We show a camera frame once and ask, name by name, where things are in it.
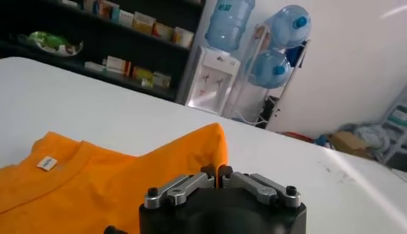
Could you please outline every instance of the blue water jug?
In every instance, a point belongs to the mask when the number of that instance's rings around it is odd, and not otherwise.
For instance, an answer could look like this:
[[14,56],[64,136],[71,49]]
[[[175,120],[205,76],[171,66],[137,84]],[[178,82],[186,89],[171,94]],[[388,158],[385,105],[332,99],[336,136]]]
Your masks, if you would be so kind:
[[237,50],[253,8],[254,0],[218,0],[205,35],[209,45],[226,52]]
[[266,20],[272,32],[271,48],[283,49],[299,46],[308,39],[311,32],[311,17],[301,6],[290,5],[282,8]]
[[[252,59],[246,63],[246,71]],[[249,82],[263,88],[278,88],[284,85],[289,75],[289,62],[282,53],[267,50],[260,53],[254,61]]]

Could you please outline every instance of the cardboard box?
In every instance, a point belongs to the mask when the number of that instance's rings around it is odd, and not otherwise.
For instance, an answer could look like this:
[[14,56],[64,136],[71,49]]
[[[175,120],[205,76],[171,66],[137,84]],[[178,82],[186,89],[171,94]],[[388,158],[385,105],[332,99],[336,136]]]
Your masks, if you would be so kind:
[[368,144],[350,132],[337,132],[328,139],[338,151],[373,160],[369,155]]
[[154,23],[155,18],[142,14],[140,12],[134,12],[133,29],[145,34],[151,34],[151,32],[153,31]]

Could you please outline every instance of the white table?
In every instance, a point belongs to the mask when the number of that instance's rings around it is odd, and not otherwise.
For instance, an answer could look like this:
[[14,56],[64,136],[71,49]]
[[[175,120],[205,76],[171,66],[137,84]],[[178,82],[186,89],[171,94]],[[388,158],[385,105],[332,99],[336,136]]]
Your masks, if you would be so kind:
[[143,155],[213,122],[235,170],[298,187],[308,233],[407,232],[407,184],[375,162],[33,60],[0,60],[0,166],[25,158],[47,131]]

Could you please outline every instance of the metal bracket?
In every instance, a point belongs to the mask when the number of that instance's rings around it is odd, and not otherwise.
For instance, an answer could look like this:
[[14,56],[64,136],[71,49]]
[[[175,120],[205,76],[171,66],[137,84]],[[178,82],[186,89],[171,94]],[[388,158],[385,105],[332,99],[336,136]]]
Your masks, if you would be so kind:
[[171,200],[172,205],[180,205],[186,202],[187,197],[197,190],[198,188],[214,188],[215,177],[208,175],[205,172],[199,172],[187,181],[171,188],[167,192],[168,198]]
[[167,198],[167,192],[169,189],[182,184],[187,181],[190,177],[186,175],[180,175],[175,178],[173,181],[170,181],[168,184],[164,185],[161,188],[158,188],[156,195],[146,194],[144,196],[144,207],[147,209],[156,209],[162,206],[164,200]]
[[284,187],[283,185],[277,184],[260,174],[251,174],[251,179],[271,188],[274,188],[279,198],[284,202],[286,207],[297,208],[301,205],[301,194],[297,192],[294,186]]
[[224,181],[227,188],[244,188],[257,198],[257,201],[270,205],[273,200],[277,198],[277,192],[275,189],[264,186],[247,175],[243,175],[240,172],[233,172],[230,175],[229,181]]

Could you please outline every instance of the black screw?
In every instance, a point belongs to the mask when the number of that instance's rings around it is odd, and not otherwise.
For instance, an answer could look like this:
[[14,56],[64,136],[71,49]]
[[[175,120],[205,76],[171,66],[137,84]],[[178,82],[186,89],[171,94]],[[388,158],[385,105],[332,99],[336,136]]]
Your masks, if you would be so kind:
[[158,195],[158,188],[156,188],[156,187],[149,188],[147,194],[148,194],[148,196]]
[[295,188],[294,186],[287,186],[286,187],[286,193],[289,196],[295,196],[297,194],[297,188]]

